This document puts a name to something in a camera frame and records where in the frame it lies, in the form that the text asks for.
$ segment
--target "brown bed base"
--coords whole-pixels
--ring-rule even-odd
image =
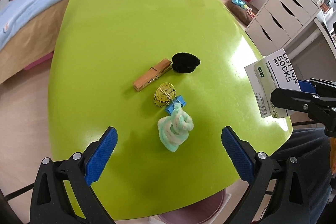
[[[55,49],[69,0],[52,5],[22,27],[0,51],[0,84]]]

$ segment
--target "brown pet bed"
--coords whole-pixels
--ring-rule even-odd
[[[257,12],[259,11],[256,7],[254,7],[252,4],[248,3],[245,0],[244,1],[248,7],[252,8],[253,13],[257,14]],[[232,0],[229,0],[226,3],[226,7],[236,16],[238,17],[238,19],[243,22],[245,25],[249,25],[252,17],[247,13],[247,11],[243,8],[241,8],[240,6],[233,4]]]

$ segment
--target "drawer handle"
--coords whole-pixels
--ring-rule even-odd
[[[262,31],[264,32],[264,34],[267,36],[267,38],[269,39],[269,40],[271,40],[272,41],[272,39],[268,36],[268,34],[265,32],[265,30],[264,30],[264,28],[263,27],[261,27],[262,28]]]
[[[302,6],[300,5],[300,3],[297,2],[297,0],[292,0],[292,1],[293,1],[296,5],[302,7]]]
[[[293,17],[295,17],[295,15],[287,8],[287,6],[285,5],[285,4],[283,4],[282,2],[281,2],[281,5],[282,5],[282,7],[287,11],[287,13],[289,13],[291,16],[293,16]]]
[[[280,23],[274,18],[274,16],[271,15],[271,17],[273,18],[273,21],[276,23],[276,25],[279,26],[279,28],[283,29],[283,27],[280,25]]]

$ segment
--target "green tabletop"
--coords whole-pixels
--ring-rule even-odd
[[[177,52],[196,55],[200,66],[190,74],[171,70],[134,90],[134,80]],[[258,59],[220,0],[70,0],[50,72],[53,159],[83,151],[113,126],[118,144],[92,184],[112,218],[156,215],[202,200],[238,179],[221,144],[225,126],[269,155],[292,132],[289,118],[261,119],[244,70]],[[167,113],[153,95],[164,82],[183,96],[194,120],[176,152],[164,147],[157,129]]]

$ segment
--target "silver bolt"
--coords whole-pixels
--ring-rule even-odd
[[[294,163],[294,164],[297,163],[297,159],[295,157],[290,157],[289,159],[292,163]]]
[[[49,162],[50,162],[49,158],[44,158],[42,161],[43,164],[48,164]]]
[[[264,152],[259,152],[259,153],[258,153],[258,157],[259,157],[260,159],[262,159],[262,160],[264,160],[264,159],[267,158],[267,156],[266,156],[266,154],[265,154]]]
[[[73,158],[74,160],[79,160],[81,157],[82,157],[82,154],[81,154],[81,153],[75,153],[75,154],[73,154],[73,156],[72,156],[72,158]]]

